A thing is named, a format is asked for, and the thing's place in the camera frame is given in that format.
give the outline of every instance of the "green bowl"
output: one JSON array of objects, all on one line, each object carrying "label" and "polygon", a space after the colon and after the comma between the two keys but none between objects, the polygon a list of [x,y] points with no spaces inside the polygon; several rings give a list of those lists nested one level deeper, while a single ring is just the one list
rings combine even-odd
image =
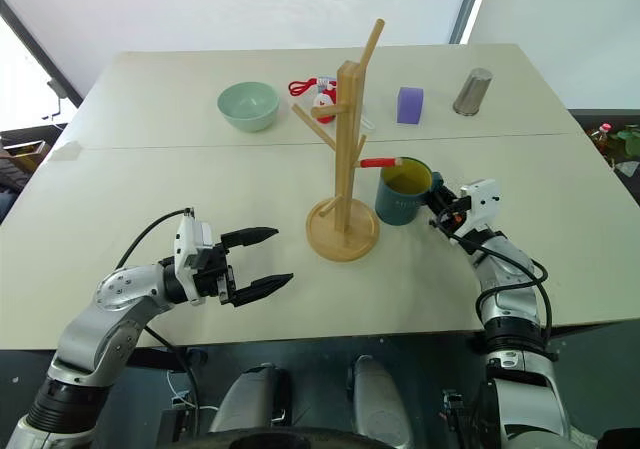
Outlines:
[{"label": "green bowl", "polygon": [[218,109],[231,125],[241,131],[256,132],[276,119],[280,98],[268,84],[240,82],[218,96]]}]

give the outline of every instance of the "purple block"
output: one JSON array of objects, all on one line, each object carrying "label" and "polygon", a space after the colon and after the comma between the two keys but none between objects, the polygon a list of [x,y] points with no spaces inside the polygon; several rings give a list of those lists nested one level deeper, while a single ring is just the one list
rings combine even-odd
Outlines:
[{"label": "purple block", "polygon": [[396,122],[418,124],[422,113],[424,91],[420,87],[401,87],[398,92]]}]

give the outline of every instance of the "bottle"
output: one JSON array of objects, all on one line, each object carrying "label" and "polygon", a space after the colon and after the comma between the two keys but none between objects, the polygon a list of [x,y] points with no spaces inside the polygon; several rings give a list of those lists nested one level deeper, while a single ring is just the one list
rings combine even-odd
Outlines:
[{"label": "bottle", "polygon": [[604,123],[597,130],[589,134],[589,139],[595,144],[598,150],[604,154],[607,148],[608,134],[611,130],[611,124]]}]

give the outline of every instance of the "mug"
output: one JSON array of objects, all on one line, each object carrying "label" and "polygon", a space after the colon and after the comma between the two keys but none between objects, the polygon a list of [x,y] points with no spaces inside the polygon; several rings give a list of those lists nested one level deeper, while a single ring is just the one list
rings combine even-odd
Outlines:
[{"label": "mug", "polygon": [[424,162],[403,157],[402,164],[380,170],[376,214],[387,224],[409,224],[418,215],[426,197],[443,185],[439,172],[432,172]]}]

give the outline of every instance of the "stainless steel cup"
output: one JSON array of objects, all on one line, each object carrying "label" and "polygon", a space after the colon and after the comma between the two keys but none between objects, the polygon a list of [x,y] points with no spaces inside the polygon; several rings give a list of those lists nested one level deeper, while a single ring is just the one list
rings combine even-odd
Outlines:
[{"label": "stainless steel cup", "polygon": [[491,79],[493,79],[493,74],[486,69],[477,67],[472,70],[460,94],[458,94],[458,98],[453,103],[453,110],[463,116],[477,114]]}]

